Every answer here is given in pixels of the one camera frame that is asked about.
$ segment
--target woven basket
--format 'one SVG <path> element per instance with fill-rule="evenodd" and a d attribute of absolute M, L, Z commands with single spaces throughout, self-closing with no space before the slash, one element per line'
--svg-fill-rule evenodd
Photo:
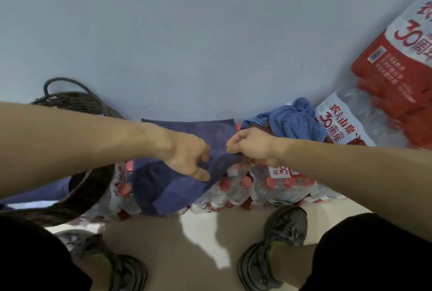
<path fill-rule="evenodd" d="M 85 92 L 48 93 L 48 86 L 54 81 L 67 81 L 82 87 Z M 83 84 L 64 77 L 52 78 L 44 84 L 44 96 L 32 102 L 40 106 L 57 107 L 95 114 L 123 118 L 116 110 L 108 107 L 97 95 Z M 75 174 L 69 182 L 67 197 L 46 208 L 2 210 L 0 215 L 23 217 L 40 226 L 49 227 L 68 223 L 95 205 L 108 189 L 114 174 L 114 165 L 92 169 Z"/>

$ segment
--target forearm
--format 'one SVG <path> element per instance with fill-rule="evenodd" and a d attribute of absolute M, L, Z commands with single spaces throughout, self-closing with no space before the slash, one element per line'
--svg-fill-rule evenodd
<path fill-rule="evenodd" d="M 149 123 L 0 102 L 0 199 L 169 145 Z"/>
<path fill-rule="evenodd" d="M 286 166 L 432 240 L 432 153 L 277 139 Z"/>

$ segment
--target hand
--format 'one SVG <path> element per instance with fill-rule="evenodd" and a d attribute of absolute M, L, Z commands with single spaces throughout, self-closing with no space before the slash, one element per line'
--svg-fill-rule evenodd
<path fill-rule="evenodd" d="M 159 155 L 170 168 L 190 175 L 200 181 L 210 180 L 210 174 L 197 166 L 200 161 L 208 161 L 210 147 L 203 139 L 195 135 L 165 130 L 168 142 Z"/>
<path fill-rule="evenodd" d="M 274 145 L 277 137 L 271 136 L 262 130 L 252 127 L 250 129 L 238 131 L 226 143 L 227 151 L 230 154 L 238 152 L 246 157 L 246 163 L 265 164 L 267 166 L 279 167 L 282 164 L 274 155 Z"/>

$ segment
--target barcode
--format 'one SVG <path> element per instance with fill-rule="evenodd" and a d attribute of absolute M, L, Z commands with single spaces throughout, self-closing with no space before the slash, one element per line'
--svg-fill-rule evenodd
<path fill-rule="evenodd" d="M 380 46 L 378 49 L 375 50 L 375 52 L 373 54 L 370 55 L 370 57 L 368 58 L 368 61 L 373 64 L 379 57 L 381 57 L 384 52 L 386 52 L 387 49 L 384 48 L 383 46 Z"/>

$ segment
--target light blue towel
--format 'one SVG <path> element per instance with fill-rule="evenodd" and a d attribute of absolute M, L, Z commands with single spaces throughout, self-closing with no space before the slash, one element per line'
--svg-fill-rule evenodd
<path fill-rule="evenodd" d="M 293 104 L 246 119 L 241 129 L 253 124 L 266 126 L 269 122 L 275 136 L 322 142 L 328 135 L 327 130 L 314 118 L 315 110 L 309 100 L 298 98 Z"/>

